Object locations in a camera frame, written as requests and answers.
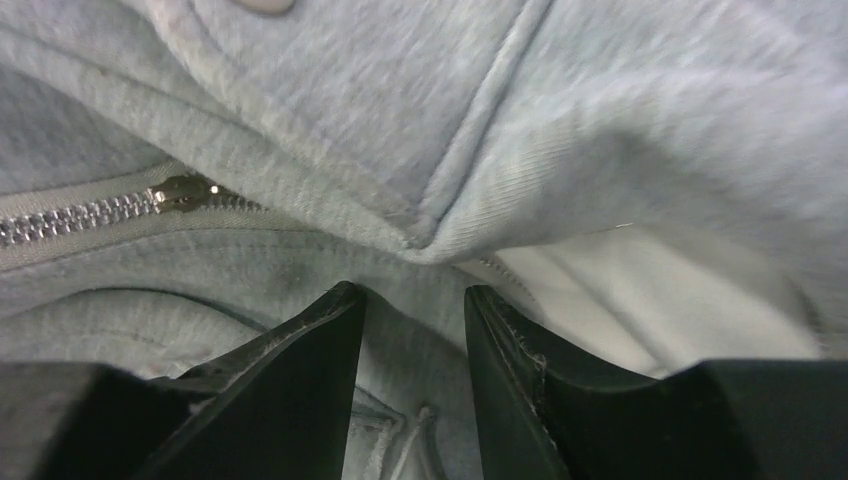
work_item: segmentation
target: gray jacket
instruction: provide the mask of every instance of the gray jacket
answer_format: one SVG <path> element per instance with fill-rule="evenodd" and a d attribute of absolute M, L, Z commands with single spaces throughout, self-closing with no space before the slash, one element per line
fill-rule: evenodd
<path fill-rule="evenodd" d="M 459 480 L 474 283 L 654 376 L 844 357 L 846 66 L 836 0 L 0 1 L 0 358 L 178 375 L 351 280 L 345 478 Z"/>

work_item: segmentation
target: clothing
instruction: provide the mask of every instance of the clothing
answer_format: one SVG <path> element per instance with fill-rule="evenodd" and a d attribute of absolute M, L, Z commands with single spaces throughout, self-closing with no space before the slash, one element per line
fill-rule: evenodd
<path fill-rule="evenodd" d="M 481 476 L 474 283 L 654 376 L 844 357 L 846 40 L 833 0 L 0 2 L 0 219 L 134 217 L 0 248 L 0 357 L 178 375 L 350 280 L 346 478 L 391 480 Z M 269 210 L 135 218 L 193 172 Z"/>

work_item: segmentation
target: snap button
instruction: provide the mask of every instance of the snap button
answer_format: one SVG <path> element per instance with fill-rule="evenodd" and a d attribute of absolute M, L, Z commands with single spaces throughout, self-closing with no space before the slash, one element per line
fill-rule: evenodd
<path fill-rule="evenodd" d="M 294 5 L 294 0 L 235 0 L 245 8 L 255 12 L 276 15 L 286 12 Z"/>

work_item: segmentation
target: gray garment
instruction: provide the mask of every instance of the gray garment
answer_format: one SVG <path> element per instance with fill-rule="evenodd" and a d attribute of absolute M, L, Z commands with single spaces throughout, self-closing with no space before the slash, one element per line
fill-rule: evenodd
<path fill-rule="evenodd" d="M 0 350 L 55 338 L 46 319 L 67 326 L 72 311 L 157 338 L 189 305 L 238 324 L 208 337 L 224 348 L 358 281 L 379 294 L 358 384 L 389 411 L 376 437 L 352 430 L 376 453 L 350 468 L 392 475 L 426 403 L 444 455 L 412 455 L 424 460 L 407 473 L 440 457 L 454 479 L 479 478 L 461 354 L 471 280 L 407 262 L 678 223 L 779 261 L 824 340 L 845 345 L 847 29 L 836 0 L 298 0 L 277 17 L 230 0 L 0 1 L 0 194 L 171 156 L 344 240 L 195 229 L 3 271 Z M 74 297 L 104 288 L 178 297 L 145 325 L 131 320 L 149 294 Z M 174 338 L 189 346 L 201 324 Z M 78 338 L 26 352 L 110 354 Z M 150 353 L 136 352 L 141 370 Z"/>

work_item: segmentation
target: zipper pull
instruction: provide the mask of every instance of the zipper pull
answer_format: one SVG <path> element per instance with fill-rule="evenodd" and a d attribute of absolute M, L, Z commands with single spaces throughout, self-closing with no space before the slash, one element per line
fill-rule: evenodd
<path fill-rule="evenodd" d="M 147 194 L 153 199 L 156 213 L 174 210 L 185 213 L 203 206 L 220 188 L 203 177 L 181 175 L 148 188 Z"/>

